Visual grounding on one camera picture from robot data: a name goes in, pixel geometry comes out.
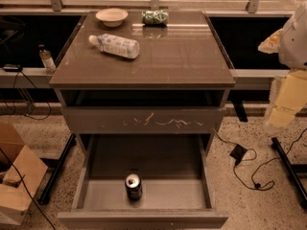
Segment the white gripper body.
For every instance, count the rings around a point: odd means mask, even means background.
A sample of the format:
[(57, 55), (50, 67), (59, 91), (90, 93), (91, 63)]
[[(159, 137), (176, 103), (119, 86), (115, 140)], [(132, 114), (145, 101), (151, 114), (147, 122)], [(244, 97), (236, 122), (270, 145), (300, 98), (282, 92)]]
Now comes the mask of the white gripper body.
[(307, 69), (307, 2), (303, 2), (282, 28), (279, 61), (291, 69)]

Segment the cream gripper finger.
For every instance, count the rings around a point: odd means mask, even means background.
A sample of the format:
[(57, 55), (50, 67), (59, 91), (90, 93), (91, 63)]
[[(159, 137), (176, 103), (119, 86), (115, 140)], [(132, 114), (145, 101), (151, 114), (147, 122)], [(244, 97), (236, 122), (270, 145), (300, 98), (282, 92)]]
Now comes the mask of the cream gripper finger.
[(265, 54), (274, 54), (278, 52), (279, 39), (283, 30), (279, 29), (267, 37), (258, 46), (258, 50)]
[(270, 104), (265, 113), (264, 130), (275, 134), (285, 129), (307, 104), (307, 71), (291, 70), (272, 81)]

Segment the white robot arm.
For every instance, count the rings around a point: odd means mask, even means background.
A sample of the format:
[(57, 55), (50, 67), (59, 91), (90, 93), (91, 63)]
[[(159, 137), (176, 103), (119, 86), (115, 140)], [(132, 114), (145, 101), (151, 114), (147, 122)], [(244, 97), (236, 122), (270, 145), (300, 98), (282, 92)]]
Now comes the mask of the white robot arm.
[(278, 53), (279, 62), (290, 68), (285, 77), (275, 77), (271, 85), (264, 129), (268, 134), (275, 134), (285, 129), (307, 104), (307, 1), (282, 29), (261, 42), (258, 50)]

